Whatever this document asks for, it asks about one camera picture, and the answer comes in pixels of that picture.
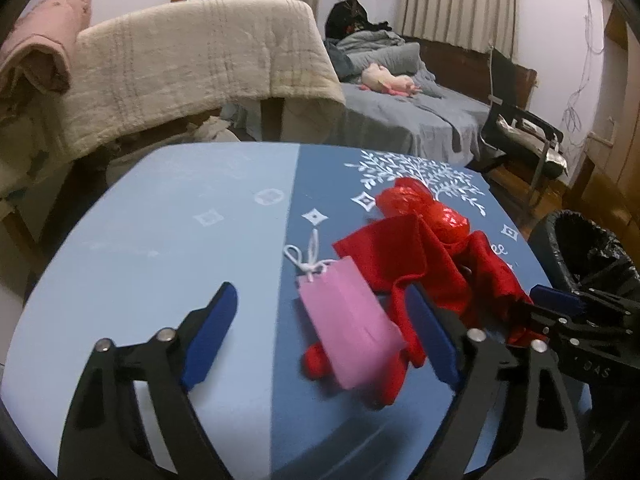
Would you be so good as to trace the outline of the red cloth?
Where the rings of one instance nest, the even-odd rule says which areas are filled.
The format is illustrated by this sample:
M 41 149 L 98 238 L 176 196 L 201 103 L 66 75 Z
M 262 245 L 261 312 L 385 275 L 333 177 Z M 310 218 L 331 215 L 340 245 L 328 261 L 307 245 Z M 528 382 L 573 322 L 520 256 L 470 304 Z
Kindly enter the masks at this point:
M 500 321 L 519 301 L 530 304 L 512 270 L 491 249 L 482 231 L 444 243 L 414 214 L 375 221 L 333 244 L 337 255 L 352 258 L 372 292 L 388 297 L 386 313 L 406 342 L 382 369 L 378 402 L 393 404 L 407 368 L 424 365 L 426 352 L 410 321 L 407 287 L 424 287 L 437 307 L 462 317 L 466 325 L 487 313 Z

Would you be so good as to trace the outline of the red plastic bag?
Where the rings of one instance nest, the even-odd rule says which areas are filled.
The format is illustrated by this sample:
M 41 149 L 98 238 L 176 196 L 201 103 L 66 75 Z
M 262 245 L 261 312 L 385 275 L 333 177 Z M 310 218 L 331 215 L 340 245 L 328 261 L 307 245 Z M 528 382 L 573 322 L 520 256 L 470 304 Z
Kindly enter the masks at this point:
M 436 200 L 425 184 L 413 178 L 396 179 L 392 188 L 375 197 L 375 203 L 385 218 L 415 214 L 446 244 L 460 242 L 471 232 L 467 218 Z

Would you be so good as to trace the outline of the black lined trash bin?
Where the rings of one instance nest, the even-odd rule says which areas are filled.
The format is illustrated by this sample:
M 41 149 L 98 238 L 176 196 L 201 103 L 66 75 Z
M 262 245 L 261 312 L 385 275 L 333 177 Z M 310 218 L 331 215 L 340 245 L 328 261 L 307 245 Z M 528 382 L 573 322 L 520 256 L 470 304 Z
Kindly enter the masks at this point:
M 620 240 L 576 211 L 547 214 L 530 232 L 528 244 L 556 289 L 639 299 L 639 271 Z

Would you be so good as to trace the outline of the wooden wardrobe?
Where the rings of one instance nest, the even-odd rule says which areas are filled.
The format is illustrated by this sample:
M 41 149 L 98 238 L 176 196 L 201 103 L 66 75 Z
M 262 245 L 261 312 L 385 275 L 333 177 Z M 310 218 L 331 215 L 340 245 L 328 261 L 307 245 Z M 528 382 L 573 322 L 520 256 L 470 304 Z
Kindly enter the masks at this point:
M 603 6 L 603 24 L 596 118 L 564 205 L 634 244 L 639 240 L 639 41 L 613 3 Z

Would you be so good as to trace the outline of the black office chair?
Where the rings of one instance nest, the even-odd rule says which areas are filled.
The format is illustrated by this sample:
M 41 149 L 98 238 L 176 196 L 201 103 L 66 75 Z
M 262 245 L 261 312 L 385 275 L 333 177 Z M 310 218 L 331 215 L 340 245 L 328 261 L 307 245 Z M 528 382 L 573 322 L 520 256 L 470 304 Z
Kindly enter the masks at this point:
M 478 140 L 480 146 L 497 156 L 480 166 L 488 177 L 491 171 L 515 162 L 532 174 L 524 197 L 514 203 L 529 214 L 541 200 L 550 181 L 566 174 L 568 163 L 562 153 L 564 133 L 546 120 L 518 106 L 516 65 L 493 48 L 489 52 L 489 113 Z

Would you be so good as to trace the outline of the silver chair cushion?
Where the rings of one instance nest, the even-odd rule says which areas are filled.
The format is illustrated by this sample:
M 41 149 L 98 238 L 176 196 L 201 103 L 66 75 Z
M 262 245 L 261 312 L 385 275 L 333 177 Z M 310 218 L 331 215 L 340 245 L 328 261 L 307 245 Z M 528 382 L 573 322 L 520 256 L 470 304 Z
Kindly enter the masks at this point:
M 536 134 L 530 133 L 529 131 L 510 126 L 501 115 L 497 118 L 497 128 L 507 139 L 518 144 L 521 148 L 525 148 L 526 151 L 534 154 L 536 158 L 542 155 L 546 140 L 540 140 Z M 553 143 L 549 145 L 544 162 L 551 168 L 560 170 L 561 172 L 567 172 L 568 170 L 566 159 L 554 148 Z

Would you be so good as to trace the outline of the bed with grey sheet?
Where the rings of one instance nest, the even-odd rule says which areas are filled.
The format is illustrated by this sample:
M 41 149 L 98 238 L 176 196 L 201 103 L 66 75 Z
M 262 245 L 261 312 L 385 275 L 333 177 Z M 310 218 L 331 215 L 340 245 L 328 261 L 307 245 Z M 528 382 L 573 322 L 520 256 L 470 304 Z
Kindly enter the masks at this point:
M 489 106 L 439 84 L 411 98 L 389 96 L 342 84 L 343 115 L 328 137 L 329 144 L 418 156 L 465 166 L 480 159 L 480 130 Z

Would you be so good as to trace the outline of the wooden headboard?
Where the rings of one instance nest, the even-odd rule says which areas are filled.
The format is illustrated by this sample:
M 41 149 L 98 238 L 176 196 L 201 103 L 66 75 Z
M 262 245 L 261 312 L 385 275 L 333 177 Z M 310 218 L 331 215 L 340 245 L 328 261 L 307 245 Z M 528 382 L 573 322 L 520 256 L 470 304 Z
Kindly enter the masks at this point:
M 450 90 L 488 104 L 490 93 L 489 54 L 465 50 L 451 44 L 404 36 L 420 44 L 420 57 L 436 82 Z

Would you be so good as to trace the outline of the pink plush toy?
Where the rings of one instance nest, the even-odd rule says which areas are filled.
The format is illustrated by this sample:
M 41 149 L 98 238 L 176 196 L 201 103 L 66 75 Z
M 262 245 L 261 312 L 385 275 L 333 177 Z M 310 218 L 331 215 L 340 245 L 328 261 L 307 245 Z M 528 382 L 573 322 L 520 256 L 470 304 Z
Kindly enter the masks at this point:
M 415 96 L 421 88 L 408 75 L 393 75 L 385 66 L 371 63 L 361 73 L 363 87 L 390 96 Z

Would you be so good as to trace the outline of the right beige curtain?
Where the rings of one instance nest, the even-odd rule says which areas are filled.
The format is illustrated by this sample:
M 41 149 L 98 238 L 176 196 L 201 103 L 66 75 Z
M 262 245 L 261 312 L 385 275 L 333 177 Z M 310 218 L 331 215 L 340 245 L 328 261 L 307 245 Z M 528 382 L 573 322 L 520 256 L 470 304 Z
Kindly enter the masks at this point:
M 518 0 L 399 0 L 398 32 L 509 58 L 518 46 Z

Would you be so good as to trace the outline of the grey crumpled duvet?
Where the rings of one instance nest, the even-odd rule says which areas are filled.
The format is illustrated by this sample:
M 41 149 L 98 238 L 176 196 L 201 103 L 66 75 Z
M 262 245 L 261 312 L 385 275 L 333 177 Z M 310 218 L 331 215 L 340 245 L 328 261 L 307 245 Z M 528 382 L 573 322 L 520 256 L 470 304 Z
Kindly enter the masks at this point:
M 376 63 L 394 76 L 411 77 L 427 96 L 436 99 L 444 96 L 435 75 L 421 58 L 420 44 L 409 42 L 396 32 L 360 30 L 342 40 L 327 39 L 324 45 L 341 82 L 360 84 L 362 72 L 371 63 Z

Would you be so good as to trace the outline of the coat stand with black coat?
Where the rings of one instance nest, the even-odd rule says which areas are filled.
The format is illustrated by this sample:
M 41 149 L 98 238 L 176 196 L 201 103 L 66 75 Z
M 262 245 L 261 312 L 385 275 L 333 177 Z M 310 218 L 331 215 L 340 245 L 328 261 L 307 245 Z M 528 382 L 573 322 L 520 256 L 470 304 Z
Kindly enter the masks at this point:
M 360 30 L 390 32 L 392 28 L 388 21 L 370 22 L 367 11 L 359 0 L 342 0 L 335 3 L 326 18 L 326 24 L 324 24 L 326 38 L 342 40 L 355 32 L 360 32 Z

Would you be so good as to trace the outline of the beige quilt on rack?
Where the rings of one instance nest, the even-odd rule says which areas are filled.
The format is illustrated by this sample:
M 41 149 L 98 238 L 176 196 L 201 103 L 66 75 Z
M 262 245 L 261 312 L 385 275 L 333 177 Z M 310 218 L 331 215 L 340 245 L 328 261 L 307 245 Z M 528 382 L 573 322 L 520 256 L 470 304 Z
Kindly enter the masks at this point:
M 321 143 L 345 97 L 300 0 L 186 0 L 122 15 L 77 38 L 70 90 L 43 128 L 75 159 L 121 136 L 227 103 L 283 102 L 281 139 Z

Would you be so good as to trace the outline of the pink jacket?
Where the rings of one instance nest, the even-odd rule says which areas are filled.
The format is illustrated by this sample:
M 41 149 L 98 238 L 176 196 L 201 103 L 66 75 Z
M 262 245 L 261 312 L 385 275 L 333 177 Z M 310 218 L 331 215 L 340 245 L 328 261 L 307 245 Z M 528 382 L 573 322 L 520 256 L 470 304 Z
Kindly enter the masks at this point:
M 26 81 L 41 93 L 70 88 L 77 37 L 91 20 L 92 0 L 42 0 L 19 18 L 1 47 L 1 96 L 16 99 Z

